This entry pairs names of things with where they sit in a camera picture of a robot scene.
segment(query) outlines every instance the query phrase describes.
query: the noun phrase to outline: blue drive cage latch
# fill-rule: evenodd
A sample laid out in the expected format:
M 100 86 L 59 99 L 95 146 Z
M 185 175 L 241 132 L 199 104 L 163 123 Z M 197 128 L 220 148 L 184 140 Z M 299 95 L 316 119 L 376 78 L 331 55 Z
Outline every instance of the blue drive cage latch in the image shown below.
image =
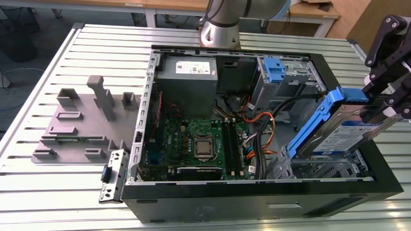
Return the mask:
M 277 58 L 263 58 L 264 70 L 271 83 L 280 83 L 285 76 L 285 66 Z
M 368 98 L 364 95 L 360 89 L 355 88 L 340 88 L 338 87 L 335 90 L 328 92 L 322 104 L 319 105 L 316 111 L 313 112 L 309 120 L 301 127 L 299 133 L 295 138 L 291 140 L 287 150 L 289 158 L 293 158 L 296 155 L 297 149 L 304 144 L 304 142 L 309 139 L 313 130 L 326 122 L 332 114 L 332 107 L 340 102 L 368 102 Z

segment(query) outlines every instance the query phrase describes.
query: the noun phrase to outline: slotted metal surface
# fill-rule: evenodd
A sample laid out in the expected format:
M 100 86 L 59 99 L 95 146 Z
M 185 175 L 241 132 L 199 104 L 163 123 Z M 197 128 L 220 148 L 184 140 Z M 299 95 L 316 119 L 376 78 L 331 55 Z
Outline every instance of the slotted metal surface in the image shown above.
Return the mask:
M 197 46 L 197 37 L 193 30 L 99 25 L 72 29 L 0 143 L 0 230 L 411 230 L 411 123 L 396 123 L 375 138 L 406 192 L 330 218 L 141 224 L 124 204 L 97 203 L 101 166 L 31 163 L 59 90 L 92 93 L 87 77 L 103 75 L 112 94 L 140 94 L 151 45 Z M 240 43 L 243 49 L 320 53 L 342 86 L 363 86 L 368 69 L 343 39 L 241 33 Z

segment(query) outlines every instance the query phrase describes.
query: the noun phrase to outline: cpu socket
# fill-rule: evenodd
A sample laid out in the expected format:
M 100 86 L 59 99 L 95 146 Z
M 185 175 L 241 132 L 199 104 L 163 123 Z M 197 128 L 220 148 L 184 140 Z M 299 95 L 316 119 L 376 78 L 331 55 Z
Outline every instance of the cpu socket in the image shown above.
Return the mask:
M 199 135 L 193 137 L 193 157 L 205 162 L 213 157 L 212 136 Z

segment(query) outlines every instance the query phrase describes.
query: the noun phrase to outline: motherboard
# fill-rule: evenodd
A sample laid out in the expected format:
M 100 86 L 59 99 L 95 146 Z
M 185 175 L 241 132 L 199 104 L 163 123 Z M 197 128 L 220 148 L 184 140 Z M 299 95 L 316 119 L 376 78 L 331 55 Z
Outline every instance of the motherboard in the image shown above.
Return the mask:
M 247 180 L 245 133 L 245 123 L 232 120 L 165 120 L 161 141 L 151 140 L 140 162 L 144 180 Z

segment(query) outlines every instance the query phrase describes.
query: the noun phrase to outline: power supply label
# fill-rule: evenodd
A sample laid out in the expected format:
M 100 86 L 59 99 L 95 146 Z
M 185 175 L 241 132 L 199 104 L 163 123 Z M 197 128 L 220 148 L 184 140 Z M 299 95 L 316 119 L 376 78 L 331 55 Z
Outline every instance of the power supply label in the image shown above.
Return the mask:
M 209 62 L 179 61 L 175 65 L 177 74 L 200 74 L 209 75 Z
M 363 139 L 364 134 L 375 130 L 379 125 L 366 124 L 362 121 L 343 122 L 312 152 L 319 155 L 346 152 Z

